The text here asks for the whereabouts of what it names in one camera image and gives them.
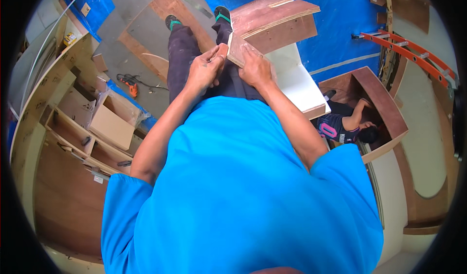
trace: floor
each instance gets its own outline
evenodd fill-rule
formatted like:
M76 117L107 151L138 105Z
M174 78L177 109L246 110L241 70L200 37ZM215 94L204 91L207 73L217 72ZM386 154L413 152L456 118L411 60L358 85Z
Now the floor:
M97 31L102 38L102 42L95 54L101 53L104 57L108 71L106 74L115 81L116 75L130 73L140 75L140 80L152 86L160 84L167 87L160 79L151 72L133 53L131 53L120 41L118 37L121 32L130 24L128 32L137 39L152 54L161 56L168 60L168 42L170 31L166 28L165 22L150 8L148 3L152 0L112 0L115 9L104 21ZM205 0L194 0L202 7L209 10ZM193 13L195 18L206 29L208 34L215 39L215 31L211 29L214 24L214 17L208 19L197 9L185 2L187 8ZM128 95L128 87L121 82L115 81ZM148 88L138 84L138 96L136 101L156 119L164 113L169 105L169 92L164 89Z

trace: metal bracket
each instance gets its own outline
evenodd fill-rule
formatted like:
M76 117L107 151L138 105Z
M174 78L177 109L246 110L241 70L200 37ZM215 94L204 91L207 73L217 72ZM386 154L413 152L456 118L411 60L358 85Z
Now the metal bracket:
M213 14L209 13L205 8L203 8L199 3L194 2L193 0L185 0L185 2L189 3L192 7L202 12L206 17L211 19Z

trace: wooden partition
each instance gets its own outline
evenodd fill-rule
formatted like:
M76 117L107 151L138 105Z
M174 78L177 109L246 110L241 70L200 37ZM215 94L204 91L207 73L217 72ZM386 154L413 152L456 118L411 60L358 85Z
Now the wooden partition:
M336 90L336 95L331 99L334 102L352 106L362 97L372 102L375 108L365 108L362 120L375 123L379 128L380 137L370 145L371 152L362 156L364 163L371 162L393 149L409 131L394 100L367 66L322 81L319 88L323 93Z

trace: black hair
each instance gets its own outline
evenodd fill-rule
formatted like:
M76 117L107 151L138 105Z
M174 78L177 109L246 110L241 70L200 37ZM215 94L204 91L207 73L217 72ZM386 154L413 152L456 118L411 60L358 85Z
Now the black hair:
M364 128L359 131L357 134L359 141L363 143L372 144L373 142L377 141L379 137L378 128L375 126L370 126L368 128Z

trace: man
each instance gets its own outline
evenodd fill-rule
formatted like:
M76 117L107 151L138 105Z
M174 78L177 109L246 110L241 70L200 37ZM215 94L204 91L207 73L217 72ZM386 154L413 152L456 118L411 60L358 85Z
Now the man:
M346 104L331 101L335 94L335 90L330 90L324 95L331 113L312 120L319 134L340 143L355 143L357 139L363 143L374 143L379 136L377 126L370 121L360 123L363 108L371 107L371 104L361 98L352 109Z
M214 14L226 43L230 14ZM327 152L251 46L238 70L166 25L171 104L108 183L106 273L370 273L383 235L357 147Z

